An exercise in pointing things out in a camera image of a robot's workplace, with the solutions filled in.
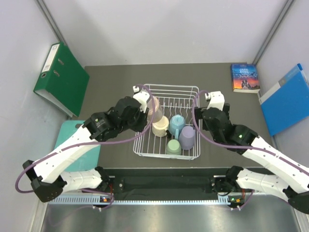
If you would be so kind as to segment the clear pink glass mug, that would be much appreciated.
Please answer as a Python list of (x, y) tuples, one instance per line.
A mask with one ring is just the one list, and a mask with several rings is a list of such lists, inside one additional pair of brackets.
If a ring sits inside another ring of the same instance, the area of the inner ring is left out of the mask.
[(149, 99), (147, 103), (147, 108), (149, 109), (148, 116), (147, 116), (147, 123), (150, 123), (153, 115), (154, 115), (153, 123), (160, 121), (163, 116), (161, 105), (157, 97), (154, 97), (154, 103), (155, 103), (154, 108), (153, 108), (151, 99)]

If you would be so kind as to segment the cream ceramic mug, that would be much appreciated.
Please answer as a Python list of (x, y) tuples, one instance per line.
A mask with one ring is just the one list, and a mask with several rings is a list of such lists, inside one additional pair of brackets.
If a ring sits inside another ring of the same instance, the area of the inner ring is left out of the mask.
[(152, 132), (157, 137), (164, 137), (167, 135), (169, 129), (169, 119), (163, 116), (158, 122), (152, 124)]

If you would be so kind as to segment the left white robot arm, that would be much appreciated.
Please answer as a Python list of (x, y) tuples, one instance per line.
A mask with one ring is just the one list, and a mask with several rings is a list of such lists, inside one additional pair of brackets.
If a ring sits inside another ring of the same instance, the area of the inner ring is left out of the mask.
[(142, 132), (147, 126), (147, 103), (150, 100), (146, 92), (124, 97), (108, 111), (93, 113), (42, 162), (27, 160), (23, 168), (40, 201), (49, 202), (64, 192), (78, 189), (106, 191), (110, 177), (102, 167), (75, 172), (67, 172), (66, 169), (86, 152), (101, 144), (109, 144), (110, 139), (126, 130)]

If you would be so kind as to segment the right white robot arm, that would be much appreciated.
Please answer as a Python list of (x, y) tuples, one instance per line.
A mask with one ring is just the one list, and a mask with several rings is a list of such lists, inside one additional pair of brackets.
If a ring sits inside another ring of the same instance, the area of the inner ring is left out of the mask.
[(233, 124), (229, 119), (229, 104), (217, 108), (192, 109), (193, 123), (209, 131), (214, 145), (226, 148), (253, 160), (272, 174), (261, 174), (243, 167), (232, 166), (225, 174), (230, 191), (251, 189), (276, 196), (294, 209), (309, 212), (309, 169), (287, 157), (260, 135), (245, 125)]

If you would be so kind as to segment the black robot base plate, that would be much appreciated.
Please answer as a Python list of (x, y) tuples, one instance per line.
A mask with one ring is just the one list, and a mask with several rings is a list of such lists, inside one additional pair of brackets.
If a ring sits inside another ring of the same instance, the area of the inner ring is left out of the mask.
[(245, 188), (226, 180), (229, 168), (104, 169), (97, 191), (117, 200), (202, 200)]

